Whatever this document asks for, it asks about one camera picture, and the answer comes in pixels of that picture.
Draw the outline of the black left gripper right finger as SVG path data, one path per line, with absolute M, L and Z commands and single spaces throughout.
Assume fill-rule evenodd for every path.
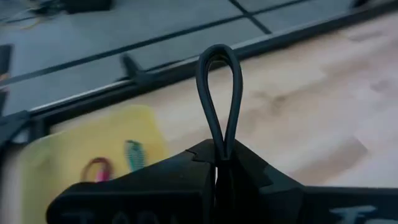
M 236 141 L 234 221 L 243 224 L 398 224 L 398 189 L 303 185 Z

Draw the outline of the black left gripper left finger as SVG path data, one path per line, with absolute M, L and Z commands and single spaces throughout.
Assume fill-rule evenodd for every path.
M 215 148 L 204 140 L 105 182 L 79 182 L 48 206 L 48 224 L 213 224 Z

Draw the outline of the black equipment box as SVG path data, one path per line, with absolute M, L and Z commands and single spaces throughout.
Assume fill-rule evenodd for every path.
M 69 14 L 82 12 L 109 11 L 114 0 L 60 0 L 64 10 Z

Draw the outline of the yellow translucent plastic bin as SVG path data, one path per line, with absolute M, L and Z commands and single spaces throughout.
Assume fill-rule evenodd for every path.
M 140 142 L 146 164 L 169 156 L 154 110 L 130 105 L 74 120 L 56 133 L 38 139 L 12 156 L 0 183 L 0 224 L 46 224 L 49 203 L 81 180 L 96 157 L 110 161 L 113 178 L 130 172 L 125 146 Z

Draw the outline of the black metal table frame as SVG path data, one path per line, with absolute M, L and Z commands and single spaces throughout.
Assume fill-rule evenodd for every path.
M 114 0 L 76 14 L 0 0 L 0 142 L 189 79 L 211 45 L 245 59 L 393 11 L 398 0 Z M 119 81 L 123 54 L 146 82 Z

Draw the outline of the black curved frame bracket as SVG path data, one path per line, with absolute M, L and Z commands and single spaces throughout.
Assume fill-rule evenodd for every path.
M 128 54 L 121 56 L 121 65 L 124 69 L 124 76 L 119 81 L 130 81 L 135 84 L 141 84 L 147 81 L 147 74 L 141 70 L 140 66 Z

